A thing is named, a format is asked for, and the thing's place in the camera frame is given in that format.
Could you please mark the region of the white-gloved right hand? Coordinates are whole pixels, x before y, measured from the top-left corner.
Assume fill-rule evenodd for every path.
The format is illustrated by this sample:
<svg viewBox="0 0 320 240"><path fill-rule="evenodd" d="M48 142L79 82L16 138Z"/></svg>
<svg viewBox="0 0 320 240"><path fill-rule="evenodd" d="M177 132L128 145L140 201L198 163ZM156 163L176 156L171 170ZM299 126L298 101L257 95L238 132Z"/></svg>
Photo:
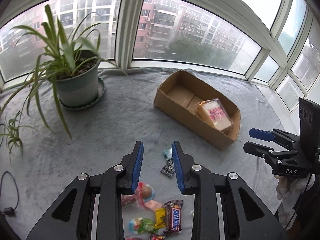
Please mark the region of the white-gloved right hand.
<svg viewBox="0 0 320 240"><path fill-rule="evenodd" d="M315 182L315 175L312 174L311 178L288 178L283 176L274 176L278 180L276 187L277 199L281 200L278 208L279 217L289 217L293 214L293 208L297 204L300 195L307 187L307 191L313 186Z"/></svg>

